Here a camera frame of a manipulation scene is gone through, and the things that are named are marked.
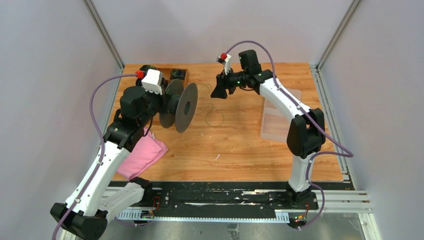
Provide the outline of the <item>black cable spool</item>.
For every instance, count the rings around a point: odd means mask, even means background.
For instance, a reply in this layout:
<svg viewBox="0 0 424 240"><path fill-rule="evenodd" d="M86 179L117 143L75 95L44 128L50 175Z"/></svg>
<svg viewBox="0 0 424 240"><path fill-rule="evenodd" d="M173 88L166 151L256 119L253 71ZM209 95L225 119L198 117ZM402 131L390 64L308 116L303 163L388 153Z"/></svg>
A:
<svg viewBox="0 0 424 240"><path fill-rule="evenodd" d="M168 129L175 126L178 133L190 126L198 103L198 87L195 83L184 86L180 79L172 80L165 89L164 110L159 114L160 125Z"/></svg>

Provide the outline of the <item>clear plastic box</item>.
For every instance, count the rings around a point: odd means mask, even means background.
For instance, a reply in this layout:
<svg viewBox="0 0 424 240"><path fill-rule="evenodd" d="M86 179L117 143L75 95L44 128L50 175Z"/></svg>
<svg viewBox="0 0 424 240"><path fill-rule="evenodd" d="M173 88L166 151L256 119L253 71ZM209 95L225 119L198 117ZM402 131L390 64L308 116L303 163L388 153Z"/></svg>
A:
<svg viewBox="0 0 424 240"><path fill-rule="evenodd" d="M300 90L280 90L274 86L263 85L260 95L264 98L260 137L265 140L285 143L287 141L291 120L301 114L296 98Z"/></svg>

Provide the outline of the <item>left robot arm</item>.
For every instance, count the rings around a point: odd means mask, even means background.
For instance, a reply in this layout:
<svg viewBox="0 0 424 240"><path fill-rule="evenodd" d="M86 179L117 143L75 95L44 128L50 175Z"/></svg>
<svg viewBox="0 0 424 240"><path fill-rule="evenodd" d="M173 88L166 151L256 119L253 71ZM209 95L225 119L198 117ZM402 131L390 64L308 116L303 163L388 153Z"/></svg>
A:
<svg viewBox="0 0 424 240"><path fill-rule="evenodd" d="M166 145L153 137L151 123L159 115L163 127L173 125L183 90L156 94L132 86L124 91L89 171L72 195L50 210L59 227L83 240L98 240L129 206L159 205L152 183L140 174L167 153Z"/></svg>

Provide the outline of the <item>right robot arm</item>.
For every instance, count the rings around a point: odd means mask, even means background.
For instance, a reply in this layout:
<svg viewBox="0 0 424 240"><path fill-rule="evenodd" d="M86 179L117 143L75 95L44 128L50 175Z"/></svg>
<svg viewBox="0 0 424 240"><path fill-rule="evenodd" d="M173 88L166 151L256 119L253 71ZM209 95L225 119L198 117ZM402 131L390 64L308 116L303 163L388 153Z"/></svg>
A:
<svg viewBox="0 0 424 240"><path fill-rule="evenodd" d="M245 50L238 54L241 71L232 69L232 57L221 53L216 61L223 70L216 76L216 86L211 98L226 99L236 88L250 88L271 102L289 123L286 144L293 155L291 175L285 192L271 196L270 204L286 204L293 209L312 204L311 191L312 156L318 153L326 141L324 136L325 118L320 108L312 109L294 97L274 72L263 70L254 50Z"/></svg>

